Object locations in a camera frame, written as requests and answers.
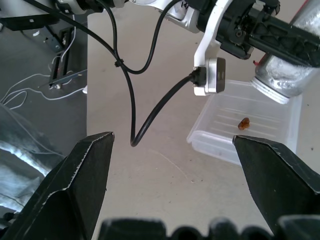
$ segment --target brown object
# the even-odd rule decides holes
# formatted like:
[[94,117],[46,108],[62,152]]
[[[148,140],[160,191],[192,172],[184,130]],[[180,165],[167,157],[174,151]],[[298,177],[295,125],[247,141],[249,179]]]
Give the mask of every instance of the brown object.
[[250,120],[248,117],[245,117],[238,125],[239,130],[245,130],[250,127]]

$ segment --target cable connector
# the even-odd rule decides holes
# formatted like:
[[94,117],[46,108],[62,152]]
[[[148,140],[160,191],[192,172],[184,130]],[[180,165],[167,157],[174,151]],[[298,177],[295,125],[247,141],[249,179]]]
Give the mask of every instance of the cable connector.
[[206,85],[206,77],[207,77],[207,69],[204,66],[197,67],[196,70],[194,70],[192,73],[190,73],[190,76],[193,77],[191,82],[196,87],[201,87]]
[[116,68],[121,67],[125,61],[123,59],[118,59],[114,65]]

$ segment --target floor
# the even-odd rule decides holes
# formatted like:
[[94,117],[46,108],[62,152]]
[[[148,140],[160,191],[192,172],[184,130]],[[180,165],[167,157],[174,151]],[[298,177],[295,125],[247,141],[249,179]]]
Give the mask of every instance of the floor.
[[[279,17],[289,21],[304,0],[281,1]],[[127,3],[114,10],[121,58],[132,69],[140,69],[148,56],[159,14],[151,7]],[[108,43],[112,27],[108,15],[92,14],[88,26]],[[133,75],[136,95],[137,131],[161,97],[193,67],[193,56],[202,34],[192,34],[164,21],[150,68]],[[254,76],[255,50],[244,61],[220,52],[227,60],[226,78],[248,81]],[[196,97],[191,84],[181,89],[163,108],[141,143],[130,146],[130,99],[128,87],[115,60],[94,39],[88,39],[87,134],[113,131],[107,193],[93,239],[106,218],[159,218],[170,235],[180,225],[191,225],[205,234],[210,220],[230,218],[241,230],[247,225],[268,229],[251,198],[240,166],[194,151],[186,138],[207,98]],[[300,125],[298,155],[320,172],[316,147],[320,97],[319,81],[305,93]]]
[[[77,16],[76,20],[86,24],[87,15]],[[59,22],[53,28],[56,33],[68,27],[65,22]],[[48,64],[56,53],[43,43],[44,36],[33,37],[37,30],[26,30],[24,35],[19,31],[3,28],[0,32],[0,96],[19,82],[36,73],[49,75]],[[71,47],[70,69],[73,71],[87,68],[87,35],[76,32],[75,41]],[[71,93],[87,84],[87,75],[75,78],[62,89],[49,90],[48,86],[38,89],[38,86],[48,83],[49,78],[35,76],[15,87],[13,90],[33,88],[41,90],[48,98],[57,98]],[[23,100],[17,97],[8,107],[19,105]],[[36,129],[44,133],[56,149],[64,155],[69,154],[77,141],[87,135],[87,96],[82,92],[68,98],[48,101],[37,93],[29,92],[25,104],[13,110],[30,121]],[[1,157],[11,161],[20,161],[14,155],[1,152]],[[6,211],[0,209],[0,215]]]

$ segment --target plastic container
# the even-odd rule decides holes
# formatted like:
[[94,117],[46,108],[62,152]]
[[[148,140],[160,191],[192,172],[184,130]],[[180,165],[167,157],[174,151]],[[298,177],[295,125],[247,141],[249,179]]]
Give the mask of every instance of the plastic container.
[[[225,91],[209,97],[187,142],[203,154],[241,165],[234,135],[246,135],[283,143],[294,153],[297,148],[302,95],[279,104],[256,90],[249,82],[227,80]],[[238,124],[250,119],[250,127]]]

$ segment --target black cable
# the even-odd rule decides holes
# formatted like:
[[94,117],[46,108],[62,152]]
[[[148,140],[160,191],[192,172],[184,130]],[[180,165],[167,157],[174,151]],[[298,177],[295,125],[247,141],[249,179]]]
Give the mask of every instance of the black cable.
[[[82,30],[83,32],[85,32],[86,34],[90,35],[91,37],[93,37],[94,39],[96,39],[99,43],[101,43],[106,49],[108,49],[108,51],[112,54],[112,56],[118,61],[117,58],[117,54],[114,51],[114,49],[108,44],[106,43],[101,37],[99,37],[97,34],[95,34],[93,31],[89,30],[88,28],[86,28],[85,26],[83,26],[82,24],[72,20],[71,18],[67,17],[66,15],[60,13],[57,10],[51,9],[39,2],[37,2],[36,0],[23,0],[51,15],[53,15],[56,18],[59,18],[71,25],[73,25],[74,27]],[[146,65],[143,67],[143,69],[141,69],[140,71],[142,71],[141,73],[143,73],[150,65],[150,62],[152,60],[153,54],[154,54],[154,48],[156,47],[156,43],[157,43],[157,37],[159,34],[159,29],[161,26],[161,21],[158,21],[156,30],[157,33],[154,33],[154,37],[153,37],[153,41],[152,41],[152,46],[151,47],[151,51],[150,51],[150,55],[149,58],[147,60]],[[115,35],[117,35],[117,25],[116,24],[112,24],[112,28],[113,28],[113,33],[115,33]],[[113,44],[115,45],[115,47],[117,48],[117,43],[116,43],[117,38],[113,38]],[[130,144],[132,147],[135,147],[138,145],[138,143],[140,142],[140,140],[142,139],[142,137],[145,135],[146,131],[148,130],[148,128],[150,127],[151,123],[154,121],[154,119],[156,118],[156,116],[158,115],[158,113],[161,111],[161,109],[165,106],[165,104],[173,97],[173,95],[175,95],[175,93],[177,93],[177,91],[179,91],[186,83],[188,82],[192,82],[196,75],[197,75],[197,71],[193,71],[189,76],[185,77],[184,79],[182,79],[181,81],[179,81],[160,101],[159,103],[154,107],[154,109],[152,110],[152,112],[150,113],[150,115],[147,117],[146,121],[144,122],[144,124],[142,125],[141,129],[139,130],[138,134],[136,135],[136,100],[135,100],[135,92],[134,92],[134,88],[130,79],[130,76],[128,74],[128,71],[126,70],[126,66],[125,65],[120,65],[123,74],[125,76],[128,88],[129,88],[129,94],[130,94],[130,100],[131,100],[131,133],[130,133]]]
[[111,9],[104,3],[103,0],[96,0],[96,1],[98,3],[100,3],[105,8],[105,10],[107,11],[107,13],[110,16],[111,23],[112,23],[112,29],[113,29],[113,49],[114,49],[114,53],[115,53],[118,64],[121,64],[121,66],[123,66],[124,69],[131,74],[139,75],[139,74],[144,73],[149,68],[151,61],[152,61],[152,58],[154,56],[160,27],[161,27],[161,24],[166,16],[166,14],[176,3],[180,2],[181,0],[172,0],[162,11],[162,13],[158,19],[158,22],[155,26],[149,56],[146,60],[144,67],[140,70],[132,70],[132,69],[128,68],[124,63],[122,63],[122,59],[119,57],[119,53],[118,53],[118,46],[117,46],[118,45],[118,35],[117,35],[117,24],[116,24],[115,16],[112,13]]

